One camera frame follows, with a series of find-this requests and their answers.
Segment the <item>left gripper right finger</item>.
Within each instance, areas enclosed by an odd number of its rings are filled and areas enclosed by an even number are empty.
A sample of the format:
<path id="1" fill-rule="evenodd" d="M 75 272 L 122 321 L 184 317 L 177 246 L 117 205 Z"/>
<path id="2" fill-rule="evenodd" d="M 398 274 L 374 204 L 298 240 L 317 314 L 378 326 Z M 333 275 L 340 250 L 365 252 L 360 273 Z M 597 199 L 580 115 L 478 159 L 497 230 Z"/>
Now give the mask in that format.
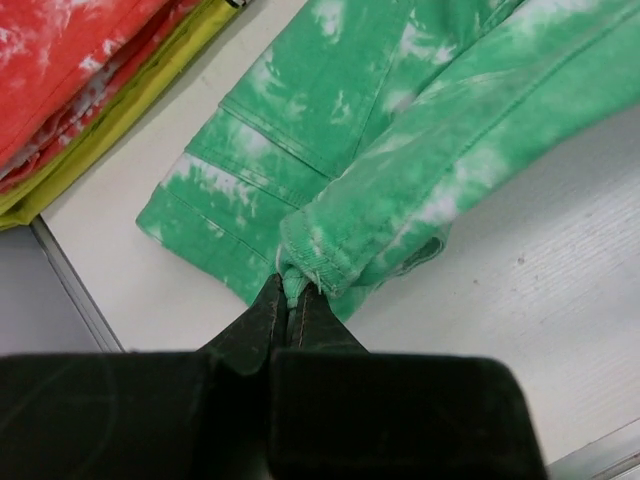
<path id="1" fill-rule="evenodd" d="M 544 479 L 525 395 L 484 357 L 371 353 L 304 292 L 269 365 L 276 479 Z"/>

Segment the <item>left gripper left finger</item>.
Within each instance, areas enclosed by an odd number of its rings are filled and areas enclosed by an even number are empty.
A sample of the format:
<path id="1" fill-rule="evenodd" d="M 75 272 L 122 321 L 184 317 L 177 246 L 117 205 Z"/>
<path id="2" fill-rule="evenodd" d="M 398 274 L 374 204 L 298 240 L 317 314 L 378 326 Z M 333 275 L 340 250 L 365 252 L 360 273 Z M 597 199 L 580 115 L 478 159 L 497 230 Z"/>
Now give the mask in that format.
<path id="1" fill-rule="evenodd" d="M 193 351 L 1 360 L 5 479 L 264 479 L 264 368 L 286 314 L 270 277 Z"/>

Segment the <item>green tie-dye trousers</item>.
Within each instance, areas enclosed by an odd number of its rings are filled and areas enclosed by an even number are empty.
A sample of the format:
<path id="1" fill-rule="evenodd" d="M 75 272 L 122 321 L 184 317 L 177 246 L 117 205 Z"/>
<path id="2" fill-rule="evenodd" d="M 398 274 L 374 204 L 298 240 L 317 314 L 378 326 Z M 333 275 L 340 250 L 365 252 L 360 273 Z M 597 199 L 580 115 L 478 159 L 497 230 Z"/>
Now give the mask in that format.
<path id="1" fill-rule="evenodd" d="M 635 1 L 309 1 L 139 213 L 252 303 L 273 274 L 348 319 L 452 222 L 639 101 Z"/>

